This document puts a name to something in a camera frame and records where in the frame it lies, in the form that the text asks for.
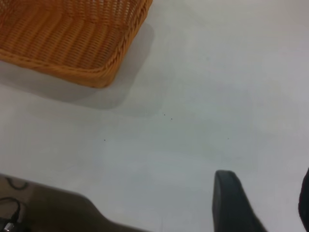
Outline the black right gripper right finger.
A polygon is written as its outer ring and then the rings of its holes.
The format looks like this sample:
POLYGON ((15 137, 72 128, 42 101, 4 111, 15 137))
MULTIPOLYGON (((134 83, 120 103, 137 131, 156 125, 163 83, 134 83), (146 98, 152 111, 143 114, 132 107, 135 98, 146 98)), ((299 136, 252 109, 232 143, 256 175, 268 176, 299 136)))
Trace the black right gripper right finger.
POLYGON ((309 224, 309 170, 303 178, 299 195, 298 212, 303 225, 309 224))

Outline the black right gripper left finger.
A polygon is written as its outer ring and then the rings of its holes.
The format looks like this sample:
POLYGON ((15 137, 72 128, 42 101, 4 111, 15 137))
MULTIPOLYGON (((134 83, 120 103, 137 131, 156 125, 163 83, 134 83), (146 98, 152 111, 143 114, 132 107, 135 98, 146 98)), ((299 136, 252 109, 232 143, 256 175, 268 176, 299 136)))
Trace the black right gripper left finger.
POLYGON ((214 175, 212 217, 215 232, 265 232, 255 215, 241 181, 232 171, 214 175))

